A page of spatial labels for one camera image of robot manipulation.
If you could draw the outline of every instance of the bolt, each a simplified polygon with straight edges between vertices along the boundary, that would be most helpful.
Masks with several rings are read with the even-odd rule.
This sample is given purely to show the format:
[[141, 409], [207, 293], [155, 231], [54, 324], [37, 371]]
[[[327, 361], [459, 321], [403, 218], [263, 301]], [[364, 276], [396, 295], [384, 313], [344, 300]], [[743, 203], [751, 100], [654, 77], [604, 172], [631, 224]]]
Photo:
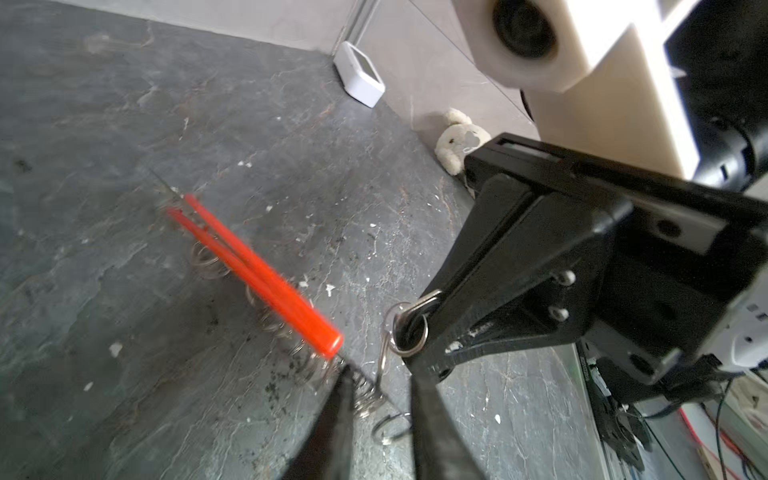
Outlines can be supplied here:
[[550, 305], [547, 310], [549, 317], [557, 322], [564, 322], [568, 319], [568, 311], [562, 307]]
[[552, 276], [552, 278], [554, 278], [554, 281], [562, 286], [571, 286], [576, 283], [576, 274], [571, 270], [556, 273]]

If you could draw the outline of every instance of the stuffed toy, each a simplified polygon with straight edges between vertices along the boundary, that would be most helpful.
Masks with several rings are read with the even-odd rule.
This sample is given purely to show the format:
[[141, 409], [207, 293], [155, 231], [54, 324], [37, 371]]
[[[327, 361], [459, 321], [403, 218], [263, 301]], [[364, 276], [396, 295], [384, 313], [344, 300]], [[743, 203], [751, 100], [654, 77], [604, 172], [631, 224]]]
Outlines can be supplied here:
[[437, 140], [435, 155], [451, 175], [464, 171], [464, 157], [491, 140], [487, 131], [472, 124], [472, 119], [451, 108], [443, 116], [448, 128]]

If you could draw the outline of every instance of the coiled wire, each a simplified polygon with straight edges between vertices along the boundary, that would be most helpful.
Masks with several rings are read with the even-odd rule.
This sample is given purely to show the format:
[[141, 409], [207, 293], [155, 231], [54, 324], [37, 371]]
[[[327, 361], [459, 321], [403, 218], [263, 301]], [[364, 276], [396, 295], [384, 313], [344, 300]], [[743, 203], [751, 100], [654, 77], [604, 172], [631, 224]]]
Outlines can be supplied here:
[[[231, 271], [224, 262], [220, 261], [213, 252], [200, 242], [197, 242], [192, 246], [191, 256], [192, 265], [198, 269], [200, 276], [206, 280], [222, 278], [228, 275]], [[245, 297], [251, 306], [260, 308], [256, 296], [248, 285], [245, 287]], [[396, 307], [402, 310], [402, 305], [405, 304], [398, 303], [387, 312], [385, 315], [385, 325], [391, 321], [392, 313], [396, 311]], [[267, 311], [261, 316], [261, 329], [266, 333], [273, 334], [278, 340], [283, 342], [287, 347], [288, 354], [296, 366], [294, 372], [299, 380], [310, 384], [315, 390], [318, 390], [325, 385], [329, 378], [336, 376], [335, 374], [340, 372], [341, 367], [345, 364], [344, 360], [340, 359], [338, 356], [334, 356], [333, 359], [328, 360], [321, 355], [318, 355], [317, 352], [315, 352], [314, 349], [301, 338], [301, 335], [295, 333], [286, 322], [282, 321], [272, 311]], [[386, 367], [386, 353], [391, 348], [391, 333], [386, 328], [382, 329], [382, 349], [379, 354], [376, 381], [371, 382], [358, 369], [355, 369], [353, 373], [355, 382], [354, 409], [355, 415], [360, 419], [370, 416], [380, 409], [387, 401], [381, 389], [381, 381]], [[382, 445], [391, 445], [406, 437], [410, 433], [410, 427], [395, 435], [377, 436], [377, 432], [380, 432], [383, 427], [397, 419], [410, 420], [410, 414], [399, 413], [396, 415], [387, 415], [376, 423], [371, 431], [371, 436]]]
[[192, 266], [206, 280], [215, 280], [229, 275], [230, 268], [214, 252], [200, 242], [192, 246]]

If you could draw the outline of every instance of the red stick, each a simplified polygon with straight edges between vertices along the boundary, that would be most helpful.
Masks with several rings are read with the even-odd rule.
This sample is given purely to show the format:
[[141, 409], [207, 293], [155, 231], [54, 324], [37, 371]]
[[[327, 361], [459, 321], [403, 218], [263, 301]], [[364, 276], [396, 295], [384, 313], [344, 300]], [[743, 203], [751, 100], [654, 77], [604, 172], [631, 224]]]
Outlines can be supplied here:
[[249, 265], [246, 265], [208, 232], [186, 218], [181, 210], [169, 208], [167, 209], [168, 214], [231, 268], [256, 295], [279, 313], [320, 355], [327, 359], [333, 358], [344, 342], [344, 335], [312, 308], [284, 278], [272, 270], [250, 248], [246, 247], [213, 214], [205, 210], [195, 199], [192, 198], [193, 202], [190, 202], [191, 195], [184, 195], [184, 198], [238, 255], [241, 255], [240, 251], [245, 253], [241, 257], [247, 258]]

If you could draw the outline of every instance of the marble floor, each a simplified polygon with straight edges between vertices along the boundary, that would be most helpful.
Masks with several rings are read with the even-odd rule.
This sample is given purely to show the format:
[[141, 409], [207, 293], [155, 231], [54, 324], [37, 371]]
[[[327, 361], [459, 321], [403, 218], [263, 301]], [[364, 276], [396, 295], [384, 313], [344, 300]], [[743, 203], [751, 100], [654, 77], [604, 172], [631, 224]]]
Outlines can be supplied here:
[[[204, 280], [146, 166], [191, 191], [346, 335], [437, 271], [472, 200], [331, 60], [39, 0], [0, 17], [0, 478], [279, 478], [325, 391], [231, 277]], [[406, 369], [385, 388], [407, 406]], [[570, 347], [440, 389], [489, 478], [601, 477]], [[408, 478], [356, 425], [353, 478]]]

